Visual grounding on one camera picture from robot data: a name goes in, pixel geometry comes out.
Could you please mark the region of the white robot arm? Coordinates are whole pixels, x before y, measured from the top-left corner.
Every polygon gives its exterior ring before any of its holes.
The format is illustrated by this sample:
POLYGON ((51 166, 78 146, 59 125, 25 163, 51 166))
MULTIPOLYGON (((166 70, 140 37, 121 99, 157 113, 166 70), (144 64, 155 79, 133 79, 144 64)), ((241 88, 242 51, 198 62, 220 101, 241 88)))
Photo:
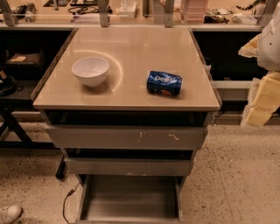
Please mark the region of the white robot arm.
POLYGON ((280 108, 279 6, 262 32, 242 46, 238 54, 246 58, 256 58, 257 65, 268 71, 261 79, 252 80, 248 91, 248 104, 241 119, 241 126, 245 129, 260 128, 280 108))

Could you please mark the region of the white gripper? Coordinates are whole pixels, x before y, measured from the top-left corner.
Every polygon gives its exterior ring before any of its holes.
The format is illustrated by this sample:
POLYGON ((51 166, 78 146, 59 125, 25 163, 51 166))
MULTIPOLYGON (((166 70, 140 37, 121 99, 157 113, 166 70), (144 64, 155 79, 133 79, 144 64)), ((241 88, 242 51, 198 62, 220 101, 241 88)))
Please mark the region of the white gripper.
POLYGON ((280 73, 269 71, 254 78, 248 91, 248 104, 242 112, 242 127, 262 127, 280 107, 280 73))

